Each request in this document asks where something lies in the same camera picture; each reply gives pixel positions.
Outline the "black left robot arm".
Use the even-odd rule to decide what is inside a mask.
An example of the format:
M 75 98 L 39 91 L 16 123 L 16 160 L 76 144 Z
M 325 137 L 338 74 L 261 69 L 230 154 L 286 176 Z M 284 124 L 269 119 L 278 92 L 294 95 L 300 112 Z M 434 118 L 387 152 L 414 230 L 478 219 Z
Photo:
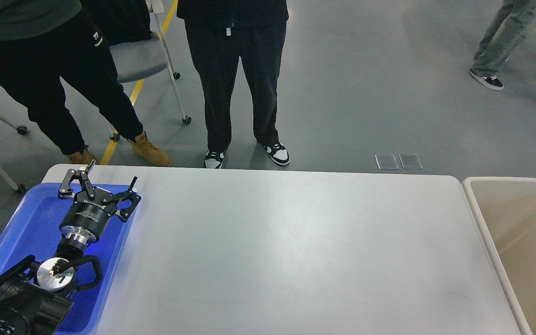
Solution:
M 141 196 L 93 185 L 94 164 L 26 193 L 0 236 L 0 335 L 87 335 Z

